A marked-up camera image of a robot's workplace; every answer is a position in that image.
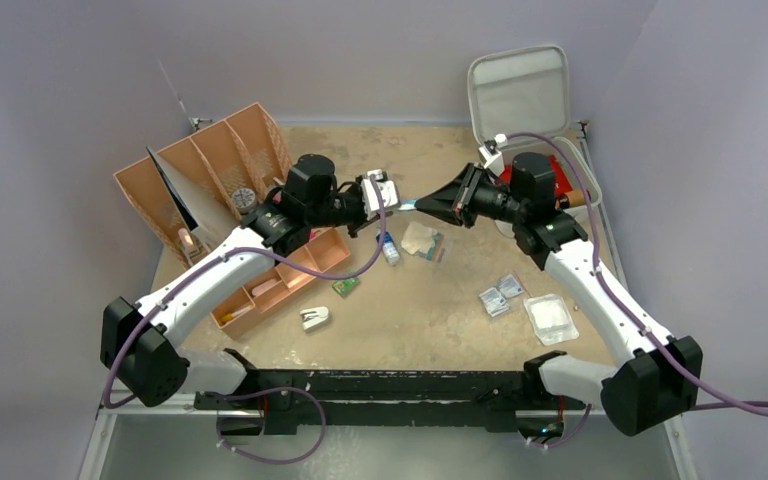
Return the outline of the blue white wipes packet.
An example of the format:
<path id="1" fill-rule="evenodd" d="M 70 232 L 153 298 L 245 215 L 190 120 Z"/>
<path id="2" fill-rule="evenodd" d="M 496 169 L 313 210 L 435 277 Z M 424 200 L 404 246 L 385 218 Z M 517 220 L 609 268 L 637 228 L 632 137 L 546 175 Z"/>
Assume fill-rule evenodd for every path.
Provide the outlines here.
<path id="1" fill-rule="evenodd" d="M 398 207 L 398 210 L 402 212 L 415 211 L 417 209 L 416 203 L 417 203 L 416 199 L 403 201 Z"/>

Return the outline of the red first aid pouch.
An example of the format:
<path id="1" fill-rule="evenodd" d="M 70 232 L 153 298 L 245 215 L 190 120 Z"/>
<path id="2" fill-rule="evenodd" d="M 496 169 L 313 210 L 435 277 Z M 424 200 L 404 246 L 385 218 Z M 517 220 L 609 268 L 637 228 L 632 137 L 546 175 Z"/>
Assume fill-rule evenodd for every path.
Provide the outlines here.
<path id="1" fill-rule="evenodd" d="M 553 154 L 550 154 L 548 156 L 550 166 L 555 173 L 555 196 L 561 197 L 563 195 L 568 194 L 573 190 L 573 186 L 571 185 L 570 181 L 568 180 L 566 174 L 564 173 L 560 162 L 557 160 L 556 156 Z M 509 184 L 512 177 L 512 166 L 506 165 L 502 174 L 500 175 L 500 181 Z"/>

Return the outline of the brown bottle orange cap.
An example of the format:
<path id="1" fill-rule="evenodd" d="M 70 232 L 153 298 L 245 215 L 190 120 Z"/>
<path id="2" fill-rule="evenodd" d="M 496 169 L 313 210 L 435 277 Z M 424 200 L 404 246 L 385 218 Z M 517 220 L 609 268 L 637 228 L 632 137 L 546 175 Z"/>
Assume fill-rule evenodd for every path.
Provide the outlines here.
<path id="1" fill-rule="evenodd" d="M 585 206 L 590 200 L 590 194 L 584 189 L 573 189 L 560 194 L 555 201 L 556 207 L 561 210 Z"/>

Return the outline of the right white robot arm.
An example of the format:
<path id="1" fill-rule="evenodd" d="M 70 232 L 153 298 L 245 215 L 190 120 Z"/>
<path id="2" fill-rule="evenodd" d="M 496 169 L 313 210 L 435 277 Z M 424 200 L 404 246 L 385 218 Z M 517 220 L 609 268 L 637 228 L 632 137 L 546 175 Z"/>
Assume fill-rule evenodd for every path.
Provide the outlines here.
<path id="1" fill-rule="evenodd" d="M 521 392 L 536 407 L 559 396 L 602 409 L 613 426 L 635 436 L 692 409 L 698 388 L 680 369 L 701 372 L 703 353 L 690 336 L 676 338 L 649 318 L 598 263 L 584 228 L 559 209 L 547 156 L 517 155 L 509 182 L 468 164 L 448 184 L 419 198 L 417 211 L 472 227 L 483 216 L 511 225 L 518 248 L 572 294 L 613 358 L 612 366 L 553 351 L 524 365 Z"/>

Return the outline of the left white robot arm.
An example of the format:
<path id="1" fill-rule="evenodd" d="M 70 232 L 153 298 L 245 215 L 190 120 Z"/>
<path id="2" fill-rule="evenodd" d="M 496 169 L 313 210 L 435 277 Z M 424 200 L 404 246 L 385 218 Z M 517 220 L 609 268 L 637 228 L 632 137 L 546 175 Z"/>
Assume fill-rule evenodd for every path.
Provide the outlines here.
<path id="1" fill-rule="evenodd" d="M 345 279 L 343 273 L 307 267 L 289 256 L 309 241 L 314 228 L 344 226 L 356 236 L 372 222 L 384 227 L 385 193 L 391 185 L 381 169 L 338 185 L 330 159 L 306 154 L 290 168 L 285 183 L 206 257 L 136 303 L 113 300 L 102 320 L 100 359 L 109 370 L 103 406 L 116 409 L 137 399 L 154 407 L 179 392 L 216 393 L 235 409 L 252 405 L 258 382 L 247 375 L 239 355 L 186 355 L 181 344 L 203 317 L 276 264 L 314 278 Z M 130 398 L 113 400 L 116 381 Z"/>

